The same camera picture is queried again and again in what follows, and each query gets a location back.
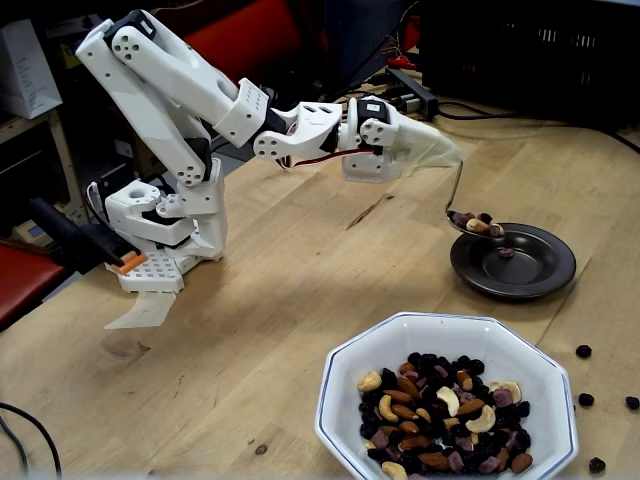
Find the spoon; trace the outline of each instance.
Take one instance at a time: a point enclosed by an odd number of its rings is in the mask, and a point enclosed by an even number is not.
[[[455,228],[459,232],[465,233],[467,235],[475,235],[476,237],[489,238],[489,239],[492,239],[492,240],[503,239],[504,238],[504,234],[499,235],[497,237],[492,237],[490,235],[485,235],[485,234],[482,234],[482,233],[470,232],[469,230],[467,230],[464,227],[461,227],[460,225],[458,225],[455,222],[454,215],[459,213],[459,212],[455,212],[453,210],[449,210],[449,208],[451,207],[451,205],[453,205],[453,200],[456,198],[456,192],[458,191],[458,184],[460,183],[460,177],[462,176],[462,168],[463,167],[464,167],[464,162],[462,160],[460,160],[460,164],[458,165],[458,171],[456,173],[456,179],[455,179],[455,182],[453,183],[453,191],[451,192],[451,197],[449,198],[449,201],[447,202],[447,206],[444,207],[444,214],[447,217],[447,220],[449,220],[449,223],[451,224],[451,226],[453,228]]]

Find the wood grain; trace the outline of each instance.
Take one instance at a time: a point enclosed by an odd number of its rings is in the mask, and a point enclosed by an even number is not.
[[[596,397],[578,410],[569,473],[584,476],[595,455],[610,474],[637,471],[624,397],[640,394],[640,158],[599,133],[531,120],[437,126],[467,158],[457,208],[560,236],[578,261],[568,288],[502,304],[455,277],[457,233],[442,217],[451,170],[368,185],[343,181],[337,162],[285,173],[252,160],[227,178],[224,259],[187,275],[162,327],[103,330],[135,297],[96,269],[0,337],[0,398],[46,425],[69,475],[340,476],[313,432],[326,353],[397,311],[472,313],[538,343],[576,395]],[[581,343],[591,359],[575,357]],[[5,417],[51,471],[39,434]],[[18,469],[7,441],[0,472]]]

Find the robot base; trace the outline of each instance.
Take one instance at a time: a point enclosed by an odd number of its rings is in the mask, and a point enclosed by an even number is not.
[[[161,250],[148,252],[149,259],[125,275],[116,273],[123,290],[127,292],[174,292],[184,288],[182,275],[202,261],[200,257],[171,258]]]

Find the small dish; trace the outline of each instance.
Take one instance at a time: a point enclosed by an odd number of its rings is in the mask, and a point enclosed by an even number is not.
[[[460,236],[451,247],[451,265],[471,287],[493,297],[533,300],[567,285],[576,273],[571,249],[555,235],[520,223],[501,223],[504,237]],[[512,258],[499,249],[512,248]]]

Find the white robotic arm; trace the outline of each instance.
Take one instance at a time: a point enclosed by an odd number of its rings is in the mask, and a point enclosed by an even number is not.
[[[133,272],[121,270],[127,290],[180,290],[182,273],[201,259],[222,255],[223,175],[200,119],[236,147],[249,142],[257,156],[285,169],[342,156],[347,180],[396,178],[419,144],[457,152],[438,130],[376,97],[351,99],[346,114],[341,105],[314,102],[288,112],[269,108],[268,96],[257,86],[242,79],[236,87],[142,10],[117,23],[103,22],[76,55],[178,181],[175,195],[163,197],[136,180],[105,200],[116,232],[171,267],[161,274],[145,268],[149,260]],[[303,160],[294,163],[292,157]],[[149,277],[147,270],[157,275]]]

